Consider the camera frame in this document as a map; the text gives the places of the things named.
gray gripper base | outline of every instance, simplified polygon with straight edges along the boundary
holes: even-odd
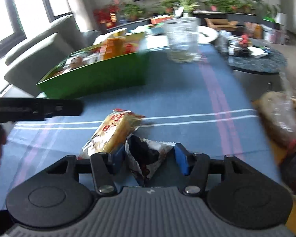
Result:
[[[284,225],[244,230],[218,219],[204,201],[179,193],[176,187],[129,188],[101,198],[80,222],[54,231],[16,225],[11,237],[294,237]]]

blue tablecloth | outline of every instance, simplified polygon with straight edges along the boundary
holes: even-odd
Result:
[[[147,84],[83,97],[80,117],[57,117],[45,122],[19,122],[8,137],[0,168],[0,209],[8,191],[65,155],[78,155],[103,119],[123,108],[146,116],[139,137],[180,142],[189,151],[212,158],[235,154],[275,181],[276,165],[256,111],[214,47],[200,45],[199,62],[179,64],[166,51],[150,53]],[[156,172],[151,185],[178,184],[173,158]],[[124,168],[119,185],[137,185]],[[90,176],[81,182],[92,188]]]

round glass table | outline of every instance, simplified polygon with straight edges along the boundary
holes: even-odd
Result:
[[[270,47],[264,40],[251,39],[254,46]],[[257,100],[267,91],[282,91],[280,71],[287,66],[287,60],[276,49],[262,58],[252,56],[236,57],[223,55],[225,62],[234,70],[235,77],[244,87],[250,100]]]

chair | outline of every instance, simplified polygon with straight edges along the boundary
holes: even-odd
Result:
[[[226,19],[207,19],[205,18],[207,26],[213,28],[217,31],[227,30],[227,31],[236,31],[238,27],[236,26],[239,22],[233,20],[229,22]]]
[[[24,40],[6,54],[9,70],[4,79],[37,96],[41,91],[36,84],[43,76],[70,53],[91,46],[100,34],[80,32],[73,15],[61,17],[43,33]]]

metal rivet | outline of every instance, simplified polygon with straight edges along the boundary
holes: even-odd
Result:
[[[102,185],[99,188],[99,192],[101,193],[111,193],[115,191],[115,188],[112,185]]]
[[[201,191],[201,188],[199,188],[198,186],[192,185],[192,186],[185,187],[184,191],[189,194],[196,194]]]

